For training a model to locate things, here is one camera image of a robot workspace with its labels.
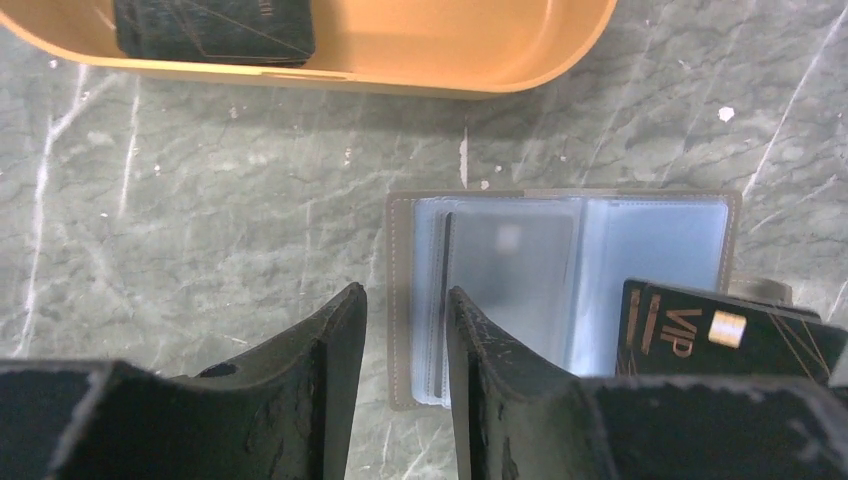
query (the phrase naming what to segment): plastic tray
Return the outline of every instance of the plastic tray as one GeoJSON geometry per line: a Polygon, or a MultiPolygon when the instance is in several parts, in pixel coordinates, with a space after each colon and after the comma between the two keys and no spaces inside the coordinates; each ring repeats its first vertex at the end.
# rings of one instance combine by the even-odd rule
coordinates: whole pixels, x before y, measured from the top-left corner
{"type": "Polygon", "coordinates": [[[473,99],[568,70],[615,3],[313,0],[316,53],[299,69],[128,59],[115,41],[112,0],[0,0],[0,18],[53,55],[155,77],[473,99]]]}

